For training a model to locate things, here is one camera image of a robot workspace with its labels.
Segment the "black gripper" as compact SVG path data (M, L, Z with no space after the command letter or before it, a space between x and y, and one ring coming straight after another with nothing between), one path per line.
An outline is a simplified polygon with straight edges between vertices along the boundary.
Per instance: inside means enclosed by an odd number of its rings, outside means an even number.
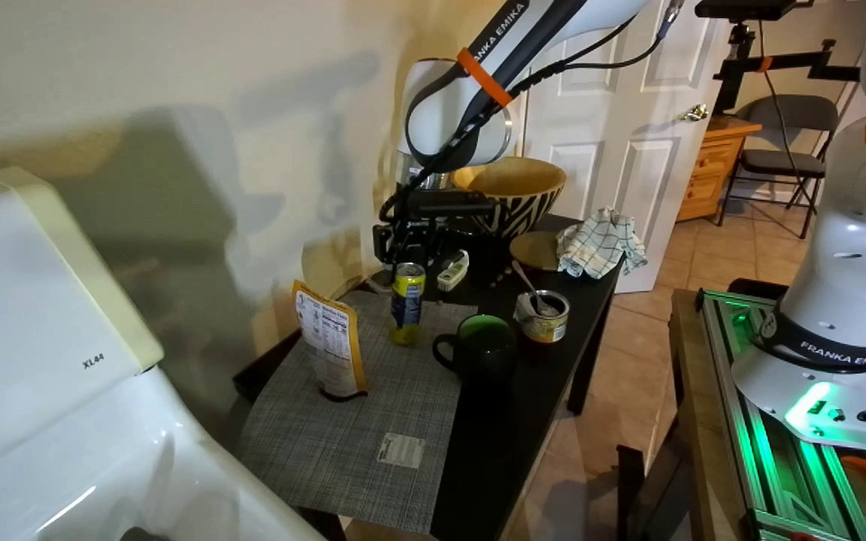
M443 290L443 259L469 236L484 236L491 216L493 200L482 193L397 188L373 225L373 253L381 263L424 263L427 289Z

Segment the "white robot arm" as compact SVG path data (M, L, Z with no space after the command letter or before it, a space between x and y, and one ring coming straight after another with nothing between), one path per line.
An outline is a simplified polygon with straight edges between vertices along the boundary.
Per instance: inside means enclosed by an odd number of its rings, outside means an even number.
M533 59L584 29L618 29L647 0L502 0L474 39L407 78L407 177L373 228L386 263L434 256L409 194L443 171L498 160L496 113L542 80ZM828 188L793 284L732 365L737 390L806 440L866 451L866 116L830 142Z

